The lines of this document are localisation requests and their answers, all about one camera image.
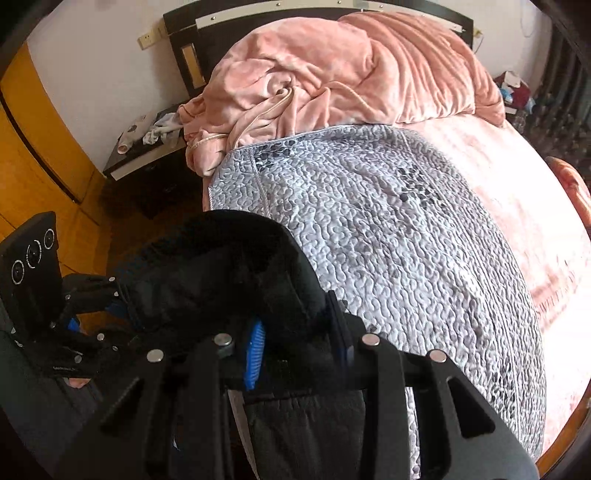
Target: headboard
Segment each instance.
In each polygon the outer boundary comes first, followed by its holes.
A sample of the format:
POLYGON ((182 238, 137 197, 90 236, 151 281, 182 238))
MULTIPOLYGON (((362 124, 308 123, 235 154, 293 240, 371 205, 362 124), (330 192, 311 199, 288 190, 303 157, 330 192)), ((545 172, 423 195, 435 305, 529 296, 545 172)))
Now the headboard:
POLYGON ((288 17, 338 20, 366 10, 433 18, 472 46, 473 21, 427 0, 197 0, 164 14, 164 23, 187 91, 195 97, 228 50, 255 28, 288 17))

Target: wall outlet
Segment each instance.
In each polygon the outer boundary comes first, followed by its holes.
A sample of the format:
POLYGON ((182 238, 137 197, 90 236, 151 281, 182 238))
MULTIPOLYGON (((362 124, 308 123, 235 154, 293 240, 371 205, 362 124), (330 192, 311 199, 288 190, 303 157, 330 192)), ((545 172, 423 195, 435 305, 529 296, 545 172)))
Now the wall outlet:
POLYGON ((140 38, 138 38, 138 43, 141 49, 145 50, 160 40, 162 40, 162 34, 160 30, 158 28, 153 28, 148 33, 145 33, 140 38))

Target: pink fleece blanket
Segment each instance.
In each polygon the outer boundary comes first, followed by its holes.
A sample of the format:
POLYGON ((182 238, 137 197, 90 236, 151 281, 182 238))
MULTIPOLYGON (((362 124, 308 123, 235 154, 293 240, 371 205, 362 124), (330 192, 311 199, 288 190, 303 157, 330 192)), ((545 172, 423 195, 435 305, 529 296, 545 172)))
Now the pink fleece blanket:
POLYGON ((179 109, 187 164, 211 176, 242 145, 343 124, 411 124, 473 113, 502 125, 490 75, 451 30, 376 12, 257 28, 179 109))

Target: quilted bedspread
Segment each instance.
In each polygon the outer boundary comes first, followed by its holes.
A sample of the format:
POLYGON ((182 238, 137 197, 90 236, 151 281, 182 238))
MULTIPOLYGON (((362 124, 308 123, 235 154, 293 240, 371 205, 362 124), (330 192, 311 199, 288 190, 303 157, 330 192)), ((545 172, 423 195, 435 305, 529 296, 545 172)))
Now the quilted bedspread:
MULTIPOLYGON (((543 350, 531 296, 479 199, 416 132, 331 127, 229 153, 213 209, 285 225, 368 329, 397 348, 446 351, 533 458, 545 416, 543 350)), ((418 474, 414 400, 407 396, 418 474)))

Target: black nightstand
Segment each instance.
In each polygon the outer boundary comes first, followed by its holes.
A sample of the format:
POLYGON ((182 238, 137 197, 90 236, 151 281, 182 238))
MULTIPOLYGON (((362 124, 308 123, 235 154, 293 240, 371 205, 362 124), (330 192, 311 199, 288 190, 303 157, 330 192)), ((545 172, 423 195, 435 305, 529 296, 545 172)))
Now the black nightstand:
MULTIPOLYGON (((173 105, 158 113, 157 118, 177 108, 173 105)), ((153 218, 189 196, 201 197, 203 182, 187 167, 186 147, 182 130, 172 147, 161 140, 154 145, 144 145, 140 140, 120 155, 115 144, 103 173, 115 183, 116 194, 134 202, 147 218, 153 218)))

